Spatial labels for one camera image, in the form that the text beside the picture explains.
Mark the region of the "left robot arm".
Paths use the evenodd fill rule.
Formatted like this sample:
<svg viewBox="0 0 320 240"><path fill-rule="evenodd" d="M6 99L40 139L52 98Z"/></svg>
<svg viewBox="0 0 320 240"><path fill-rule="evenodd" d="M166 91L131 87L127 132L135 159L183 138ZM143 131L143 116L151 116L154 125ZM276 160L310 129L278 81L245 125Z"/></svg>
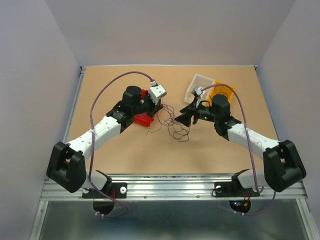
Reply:
<svg viewBox="0 0 320 240"><path fill-rule="evenodd" d="M100 197L111 193L111 178L100 171L86 169L86 160L93 160L94 153L111 138L121 134L135 116L155 115L162 109L161 99L167 94L162 85L147 90L128 86L122 99L97 123L78 138L53 146L46 175L70 193L81 188L94 189Z"/></svg>

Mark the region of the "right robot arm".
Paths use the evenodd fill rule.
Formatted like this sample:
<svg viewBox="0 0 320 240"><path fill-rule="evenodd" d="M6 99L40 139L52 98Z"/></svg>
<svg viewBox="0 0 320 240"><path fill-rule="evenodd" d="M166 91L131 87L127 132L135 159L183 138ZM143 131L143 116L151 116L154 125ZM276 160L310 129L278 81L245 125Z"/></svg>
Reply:
<svg viewBox="0 0 320 240"><path fill-rule="evenodd" d="M248 149L250 156L256 155L262 159L262 169L252 167L232 176L226 189L235 195L242 195L248 189L265 187L279 193L307 176L292 141L274 140L245 127L244 123L231 115L230 103L224 95L215 95L211 106L204 106L195 97L180 113L175 120L184 126L190 127L198 120L212 122L219 136Z"/></svg>

